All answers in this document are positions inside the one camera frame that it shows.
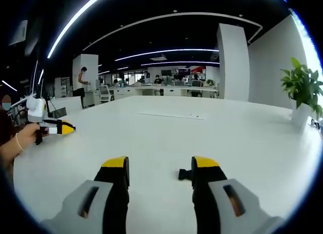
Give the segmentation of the person's left hand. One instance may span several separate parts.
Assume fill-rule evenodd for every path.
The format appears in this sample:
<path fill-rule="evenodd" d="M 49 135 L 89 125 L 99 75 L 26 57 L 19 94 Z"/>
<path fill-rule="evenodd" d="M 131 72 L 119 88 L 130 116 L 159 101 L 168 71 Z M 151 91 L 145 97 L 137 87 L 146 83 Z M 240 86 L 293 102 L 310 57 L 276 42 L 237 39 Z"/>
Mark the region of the person's left hand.
<path fill-rule="evenodd" d="M 41 126 L 37 123 L 27 124 L 21 131 L 16 133 L 15 139 L 20 150 L 29 148 L 36 142 L 37 133 L 42 133 Z"/>

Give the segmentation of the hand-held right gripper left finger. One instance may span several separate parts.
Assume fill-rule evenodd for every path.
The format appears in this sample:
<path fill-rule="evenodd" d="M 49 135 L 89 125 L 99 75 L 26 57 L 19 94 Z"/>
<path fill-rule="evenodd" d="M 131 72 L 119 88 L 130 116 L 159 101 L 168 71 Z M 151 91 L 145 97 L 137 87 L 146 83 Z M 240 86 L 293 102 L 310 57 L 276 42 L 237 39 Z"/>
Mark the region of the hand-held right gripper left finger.
<path fill-rule="evenodd" d="M 41 225 L 49 233 L 126 233 L 129 185 L 129 158 L 109 159 L 93 180 L 64 199 L 55 217 Z"/>

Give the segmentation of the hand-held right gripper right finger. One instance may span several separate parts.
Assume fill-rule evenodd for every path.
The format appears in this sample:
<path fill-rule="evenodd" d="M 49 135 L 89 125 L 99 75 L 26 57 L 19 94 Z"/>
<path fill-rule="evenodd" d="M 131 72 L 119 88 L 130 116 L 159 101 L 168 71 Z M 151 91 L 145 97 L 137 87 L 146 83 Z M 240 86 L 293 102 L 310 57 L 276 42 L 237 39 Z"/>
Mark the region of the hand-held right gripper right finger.
<path fill-rule="evenodd" d="M 227 178 L 213 159 L 193 156 L 191 167 L 198 233 L 274 233 L 284 222 L 267 214 L 259 198 Z"/>

